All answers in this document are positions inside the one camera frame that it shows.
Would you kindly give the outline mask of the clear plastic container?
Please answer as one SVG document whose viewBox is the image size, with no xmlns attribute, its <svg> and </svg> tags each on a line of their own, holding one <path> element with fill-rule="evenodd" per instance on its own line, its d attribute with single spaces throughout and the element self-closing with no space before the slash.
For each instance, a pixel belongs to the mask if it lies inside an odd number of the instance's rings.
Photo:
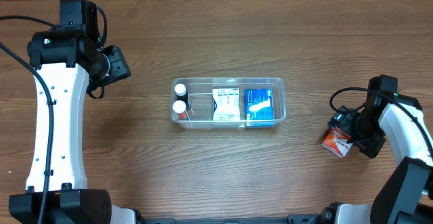
<svg viewBox="0 0 433 224">
<path fill-rule="evenodd" d="M 177 78 L 171 88 L 172 121 L 187 129 L 274 127 L 285 120 L 281 78 Z"/>
</svg>

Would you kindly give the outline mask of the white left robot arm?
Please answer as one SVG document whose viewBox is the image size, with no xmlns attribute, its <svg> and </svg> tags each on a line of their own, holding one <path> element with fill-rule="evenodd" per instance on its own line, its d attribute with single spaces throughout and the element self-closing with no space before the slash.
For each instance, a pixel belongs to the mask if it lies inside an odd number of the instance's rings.
<svg viewBox="0 0 433 224">
<path fill-rule="evenodd" d="M 130 77 L 120 48 L 107 46 L 102 8 L 61 0 L 60 21 L 28 43 L 25 67 L 35 79 L 37 124 L 26 191 L 9 198 L 21 223 L 139 223 L 139 211 L 114 205 L 90 189 L 83 164 L 83 108 L 94 91 Z"/>
</svg>

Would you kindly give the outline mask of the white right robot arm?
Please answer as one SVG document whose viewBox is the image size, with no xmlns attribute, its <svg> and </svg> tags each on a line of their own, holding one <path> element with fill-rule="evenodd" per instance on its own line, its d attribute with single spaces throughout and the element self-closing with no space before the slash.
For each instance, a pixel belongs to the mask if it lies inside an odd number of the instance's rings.
<svg viewBox="0 0 433 224">
<path fill-rule="evenodd" d="M 351 147 L 375 158 L 391 145 L 396 168 L 371 204 L 334 202 L 316 223 L 431 223 L 432 207 L 420 203 L 432 196 L 432 137 L 422 107 L 398 92 L 398 80 L 381 74 L 369 80 L 361 106 L 334 108 L 322 146 L 339 157 Z"/>
</svg>

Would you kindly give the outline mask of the black bottle white cap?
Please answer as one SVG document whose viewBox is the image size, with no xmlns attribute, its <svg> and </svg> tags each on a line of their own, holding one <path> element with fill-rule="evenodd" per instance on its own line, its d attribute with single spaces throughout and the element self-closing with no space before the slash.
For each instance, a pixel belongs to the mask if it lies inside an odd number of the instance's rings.
<svg viewBox="0 0 433 224">
<path fill-rule="evenodd" d="M 183 101 L 186 105 L 186 110 L 189 110 L 190 109 L 189 93 L 184 84 L 179 83 L 175 85 L 175 95 L 176 95 L 176 100 Z"/>
</svg>

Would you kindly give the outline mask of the orange bottle white cap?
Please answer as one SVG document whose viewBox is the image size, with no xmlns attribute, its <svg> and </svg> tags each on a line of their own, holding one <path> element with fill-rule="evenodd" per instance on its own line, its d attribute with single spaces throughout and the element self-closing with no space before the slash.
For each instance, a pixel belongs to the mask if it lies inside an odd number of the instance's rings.
<svg viewBox="0 0 433 224">
<path fill-rule="evenodd" d="M 172 105 L 173 112 L 178 120 L 189 120 L 187 104 L 182 100 L 177 100 Z"/>
</svg>

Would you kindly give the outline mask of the blue small box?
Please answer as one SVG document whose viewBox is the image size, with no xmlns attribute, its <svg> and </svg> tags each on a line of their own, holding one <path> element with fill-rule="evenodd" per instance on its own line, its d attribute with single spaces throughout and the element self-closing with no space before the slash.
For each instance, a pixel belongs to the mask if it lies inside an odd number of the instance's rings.
<svg viewBox="0 0 433 224">
<path fill-rule="evenodd" d="M 274 125 L 272 89 L 246 89 L 244 91 L 247 127 Z"/>
</svg>

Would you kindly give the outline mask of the red white small box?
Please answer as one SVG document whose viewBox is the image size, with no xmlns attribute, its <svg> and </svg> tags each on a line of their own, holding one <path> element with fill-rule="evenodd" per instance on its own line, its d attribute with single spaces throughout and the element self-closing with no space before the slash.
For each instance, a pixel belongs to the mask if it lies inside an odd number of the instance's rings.
<svg viewBox="0 0 433 224">
<path fill-rule="evenodd" d="M 339 158 L 343 158 L 352 147 L 352 144 L 349 143 L 350 140 L 351 137 L 349 134 L 335 127 L 329 131 L 321 145 Z"/>
</svg>

